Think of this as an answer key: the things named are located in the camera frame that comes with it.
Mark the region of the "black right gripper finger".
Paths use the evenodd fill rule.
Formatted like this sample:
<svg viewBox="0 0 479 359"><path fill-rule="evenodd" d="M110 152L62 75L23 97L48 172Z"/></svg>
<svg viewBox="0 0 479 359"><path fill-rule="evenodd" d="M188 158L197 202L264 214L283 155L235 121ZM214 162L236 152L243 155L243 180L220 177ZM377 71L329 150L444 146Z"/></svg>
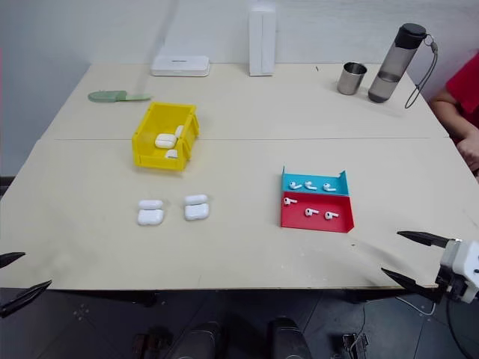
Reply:
<svg viewBox="0 0 479 359"><path fill-rule="evenodd" d="M447 243L455 241L455 239L448 239L432 233L418 231L398 231L397 234L422 245L437 246L440 248L446 248Z"/></svg>
<svg viewBox="0 0 479 359"><path fill-rule="evenodd" d="M381 268L381 270L404 289L429 299L435 304L439 304L441 302L442 291L440 288L423 287L418 285L412 278L409 278L405 275L384 268Z"/></svg>

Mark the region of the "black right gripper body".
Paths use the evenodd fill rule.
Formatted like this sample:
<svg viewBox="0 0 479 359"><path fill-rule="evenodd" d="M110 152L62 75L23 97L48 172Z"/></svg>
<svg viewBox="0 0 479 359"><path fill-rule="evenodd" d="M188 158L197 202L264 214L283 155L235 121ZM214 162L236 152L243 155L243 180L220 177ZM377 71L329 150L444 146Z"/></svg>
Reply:
<svg viewBox="0 0 479 359"><path fill-rule="evenodd" d="M436 277L436 284L438 285L436 301L441 301L443 298L464 301L463 295L468 286L462 275L455 274L452 271L440 270Z"/></svg>

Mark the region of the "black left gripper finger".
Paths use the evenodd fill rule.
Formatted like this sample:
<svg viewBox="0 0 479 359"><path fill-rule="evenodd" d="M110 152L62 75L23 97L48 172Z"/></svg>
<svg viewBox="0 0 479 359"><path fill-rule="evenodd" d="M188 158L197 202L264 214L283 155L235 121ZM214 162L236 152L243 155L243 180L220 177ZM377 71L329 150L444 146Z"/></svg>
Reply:
<svg viewBox="0 0 479 359"><path fill-rule="evenodd" d="M25 256L25 252L10 252L0 255L0 268L10 265L12 262Z"/></svg>
<svg viewBox="0 0 479 359"><path fill-rule="evenodd" d="M21 291L16 297L9 300L5 304L1 304L1 318L7 318L11 314L21 310L32 301L34 301L38 296L42 295L52 284L52 280L48 280L43 283L39 283L35 286L27 288Z"/></svg>

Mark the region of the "person's bare hand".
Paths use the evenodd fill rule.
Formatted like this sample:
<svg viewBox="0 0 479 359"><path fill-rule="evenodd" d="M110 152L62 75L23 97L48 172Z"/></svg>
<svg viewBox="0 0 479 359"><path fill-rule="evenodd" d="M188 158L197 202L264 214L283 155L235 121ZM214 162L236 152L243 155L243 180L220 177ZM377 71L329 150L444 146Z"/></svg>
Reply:
<svg viewBox="0 0 479 359"><path fill-rule="evenodd" d="M478 135L468 135L457 144L457 149L469 170L476 174L479 168L479 140Z"/></svg>

